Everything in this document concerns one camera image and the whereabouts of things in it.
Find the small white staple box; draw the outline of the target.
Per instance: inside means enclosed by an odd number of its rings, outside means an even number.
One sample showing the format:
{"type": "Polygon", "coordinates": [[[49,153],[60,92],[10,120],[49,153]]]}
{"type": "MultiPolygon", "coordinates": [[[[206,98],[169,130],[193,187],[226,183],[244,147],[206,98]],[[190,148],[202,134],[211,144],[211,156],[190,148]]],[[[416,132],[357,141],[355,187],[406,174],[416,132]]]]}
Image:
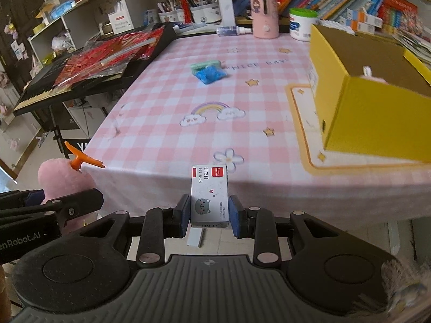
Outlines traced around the small white staple box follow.
{"type": "Polygon", "coordinates": [[[192,227],[228,227],[227,166],[193,166],[191,198],[192,227]]]}

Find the pink plush paw toy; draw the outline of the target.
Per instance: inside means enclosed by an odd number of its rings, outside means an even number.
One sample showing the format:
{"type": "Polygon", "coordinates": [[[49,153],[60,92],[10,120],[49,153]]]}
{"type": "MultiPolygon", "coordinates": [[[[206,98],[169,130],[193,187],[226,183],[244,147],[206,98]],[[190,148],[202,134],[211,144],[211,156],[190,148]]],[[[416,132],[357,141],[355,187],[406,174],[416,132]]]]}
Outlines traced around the pink plush paw toy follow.
{"type": "Polygon", "coordinates": [[[388,82],[385,79],[381,77],[374,77],[370,66],[362,67],[362,75],[360,75],[359,78],[366,79],[373,82],[383,83],[386,85],[388,84],[388,82]]]}

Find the pink checkered tablecloth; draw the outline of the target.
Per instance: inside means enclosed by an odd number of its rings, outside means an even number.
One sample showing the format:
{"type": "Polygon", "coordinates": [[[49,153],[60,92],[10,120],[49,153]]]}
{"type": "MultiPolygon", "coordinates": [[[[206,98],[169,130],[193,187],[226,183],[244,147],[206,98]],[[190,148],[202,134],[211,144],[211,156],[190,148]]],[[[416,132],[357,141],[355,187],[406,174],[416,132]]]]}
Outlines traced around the pink checkered tablecloth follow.
{"type": "Polygon", "coordinates": [[[430,167],[326,152],[314,138],[309,47],[283,35],[174,41],[127,89],[86,148],[102,214],[171,206],[192,167],[227,166],[229,191],[278,216],[302,210],[340,228],[430,215],[430,167]],[[205,85],[190,65],[218,60],[205,85]]]}

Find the black Yamaha keyboard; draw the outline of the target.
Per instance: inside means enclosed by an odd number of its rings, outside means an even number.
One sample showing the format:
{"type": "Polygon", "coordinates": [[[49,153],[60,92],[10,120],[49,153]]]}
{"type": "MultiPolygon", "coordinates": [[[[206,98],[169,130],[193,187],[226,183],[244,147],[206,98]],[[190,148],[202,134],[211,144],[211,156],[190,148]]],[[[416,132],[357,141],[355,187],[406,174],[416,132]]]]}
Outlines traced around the black Yamaha keyboard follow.
{"type": "Polygon", "coordinates": [[[13,114],[20,116],[66,101],[126,90],[175,39],[172,23],[157,23],[58,57],[29,82],[13,114]]]}

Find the green eraser block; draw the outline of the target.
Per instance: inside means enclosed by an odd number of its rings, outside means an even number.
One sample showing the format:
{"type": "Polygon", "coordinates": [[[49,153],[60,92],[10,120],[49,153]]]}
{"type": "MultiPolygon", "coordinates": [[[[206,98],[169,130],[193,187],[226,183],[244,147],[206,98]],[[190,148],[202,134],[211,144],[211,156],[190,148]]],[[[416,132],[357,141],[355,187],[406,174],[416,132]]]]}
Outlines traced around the green eraser block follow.
{"type": "Polygon", "coordinates": [[[211,60],[211,61],[194,63],[194,64],[190,65],[190,69],[191,69],[192,74],[195,75],[197,72],[200,72],[202,69],[206,69],[209,66],[221,68],[222,62],[220,62],[218,60],[211,60]]]}

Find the yellow cardboard box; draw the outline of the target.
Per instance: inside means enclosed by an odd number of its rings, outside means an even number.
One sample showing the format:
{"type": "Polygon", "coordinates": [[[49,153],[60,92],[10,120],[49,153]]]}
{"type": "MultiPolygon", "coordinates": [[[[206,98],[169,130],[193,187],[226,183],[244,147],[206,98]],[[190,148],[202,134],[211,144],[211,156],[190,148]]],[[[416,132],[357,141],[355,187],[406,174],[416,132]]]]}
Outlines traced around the yellow cardboard box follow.
{"type": "Polygon", "coordinates": [[[324,149],[430,162],[430,69],[412,52],[313,26],[309,74],[324,149]]]}

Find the red foil packets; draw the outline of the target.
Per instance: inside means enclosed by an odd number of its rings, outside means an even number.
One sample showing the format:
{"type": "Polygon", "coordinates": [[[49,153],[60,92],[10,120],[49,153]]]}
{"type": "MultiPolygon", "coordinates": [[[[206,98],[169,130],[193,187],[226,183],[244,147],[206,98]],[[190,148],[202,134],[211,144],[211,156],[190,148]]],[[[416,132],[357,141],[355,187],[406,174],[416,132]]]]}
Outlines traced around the red foil packets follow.
{"type": "Polygon", "coordinates": [[[88,79],[123,74],[131,61],[147,60],[164,27],[136,31],[104,42],[95,42],[72,55],[55,79],[54,88],[66,88],[88,79]]]}

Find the small spray bottle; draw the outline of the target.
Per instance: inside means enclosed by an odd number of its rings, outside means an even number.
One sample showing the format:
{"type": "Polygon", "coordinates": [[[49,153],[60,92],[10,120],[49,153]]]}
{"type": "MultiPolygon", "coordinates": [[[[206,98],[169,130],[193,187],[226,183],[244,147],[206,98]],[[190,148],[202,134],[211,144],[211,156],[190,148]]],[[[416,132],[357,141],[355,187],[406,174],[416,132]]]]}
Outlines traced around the small spray bottle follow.
{"type": "Polygon", "coordinates": [[[252,33],[253,31],[251,28],[239,26],[221,26],[216,29],[216,34],[219,37],[239,36],[252,33]]]}

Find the white drinking straws box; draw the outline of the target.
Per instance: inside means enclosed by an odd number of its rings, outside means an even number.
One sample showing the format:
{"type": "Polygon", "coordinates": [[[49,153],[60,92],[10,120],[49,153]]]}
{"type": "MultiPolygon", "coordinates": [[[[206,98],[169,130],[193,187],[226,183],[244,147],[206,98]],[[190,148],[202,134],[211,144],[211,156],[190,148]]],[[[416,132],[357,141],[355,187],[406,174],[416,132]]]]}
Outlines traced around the white drinking straws box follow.
{"type": "Polygon", "coordinates": [[[114,12],[108,14],[114,34],[122,34],[134,28],[126,5],[120,1],[114,7],[114,12]]]}

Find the white pen cup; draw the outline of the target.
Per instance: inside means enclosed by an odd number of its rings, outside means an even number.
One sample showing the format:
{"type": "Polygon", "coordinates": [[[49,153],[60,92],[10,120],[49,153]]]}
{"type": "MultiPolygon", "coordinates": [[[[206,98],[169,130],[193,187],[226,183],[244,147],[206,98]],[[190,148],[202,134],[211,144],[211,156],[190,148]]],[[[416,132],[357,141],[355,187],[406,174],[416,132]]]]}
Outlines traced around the white pen cup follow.
{"type": "Polygon", "coordinates": [[[215,24],[221,22],[221,12],[217,2],[192,7],[191,12],[195,23],[215,24]]]}
{"type": "Polygon", "coordinates": [[[161,23],[168,23],[168,22],[178,22],[178,13],[177,10],[174,9],[173,11],[169,12],[160,12],[158,14],[159,20],[161,23]]]}

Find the white jar green lid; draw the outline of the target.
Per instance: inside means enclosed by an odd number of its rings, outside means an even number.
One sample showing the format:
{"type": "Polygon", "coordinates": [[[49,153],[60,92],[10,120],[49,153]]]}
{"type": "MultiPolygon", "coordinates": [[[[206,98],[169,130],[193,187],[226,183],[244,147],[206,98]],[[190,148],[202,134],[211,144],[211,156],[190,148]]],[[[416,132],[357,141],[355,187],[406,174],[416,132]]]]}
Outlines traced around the white jar green lid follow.
{"type": "Polygon", "coordinates": [[[292,7],[289,10],[289,33],[293,39],[311,41],[312,25],[318,24],[318,12],[312,9],[292,7]]]}

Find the pink cylindrical humidifier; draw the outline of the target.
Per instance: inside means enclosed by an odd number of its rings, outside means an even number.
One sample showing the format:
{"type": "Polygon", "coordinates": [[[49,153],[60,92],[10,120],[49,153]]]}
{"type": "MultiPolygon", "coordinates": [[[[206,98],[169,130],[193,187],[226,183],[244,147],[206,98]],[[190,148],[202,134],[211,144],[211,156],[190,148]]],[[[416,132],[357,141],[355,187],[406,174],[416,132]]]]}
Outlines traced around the pink cylindrical humidifier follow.
{"type": "Polygon", "coordinates": [[[259,39],[279,36],[277,0],[251,0],[253,35],[259,39]]]}

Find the white cubby shelf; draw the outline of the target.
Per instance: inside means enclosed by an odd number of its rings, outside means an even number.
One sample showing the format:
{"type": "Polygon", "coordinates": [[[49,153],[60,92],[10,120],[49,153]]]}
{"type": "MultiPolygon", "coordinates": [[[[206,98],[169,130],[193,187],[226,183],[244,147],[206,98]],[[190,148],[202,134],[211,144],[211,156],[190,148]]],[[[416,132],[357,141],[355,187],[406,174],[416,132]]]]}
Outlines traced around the white cubby shelf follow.
{"type": "MultiPolygon", "coordinates": [[[[43,29],[29,37],[37,60],[42,61],[54,52],[52,40],[60,33],[66,34],[73,49],[84,46],[91,37],[102,32],[103,25],[110,24],[108,14],[114,12],[115,5],[120,1],[126,5],[134,29],[159,21],[160,12],[176,9],[178,13],[180,9],[179,0],[74,0],[71,9],[51,19],[43,29]]],[[[193,0],[190,5],[192,8],[216,2],[219,4],[221,22],[205,24],[201,32],[212,31],[217,25],[235,25],[232,3],[228,0],[193,0]]]]}

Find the stack of papers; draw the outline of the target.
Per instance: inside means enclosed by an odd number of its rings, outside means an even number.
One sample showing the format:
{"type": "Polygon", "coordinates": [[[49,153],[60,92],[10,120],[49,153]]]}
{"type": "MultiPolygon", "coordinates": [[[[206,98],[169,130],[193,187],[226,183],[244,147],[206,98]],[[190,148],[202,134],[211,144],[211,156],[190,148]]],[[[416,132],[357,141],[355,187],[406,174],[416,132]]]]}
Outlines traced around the stack of papers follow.
{"type": "Polygon", "coordinates": [[[393,37],[412,52],[428,68],[431,65],[431,46],[425,39],[403,30],[397,30],[393,37]]]}

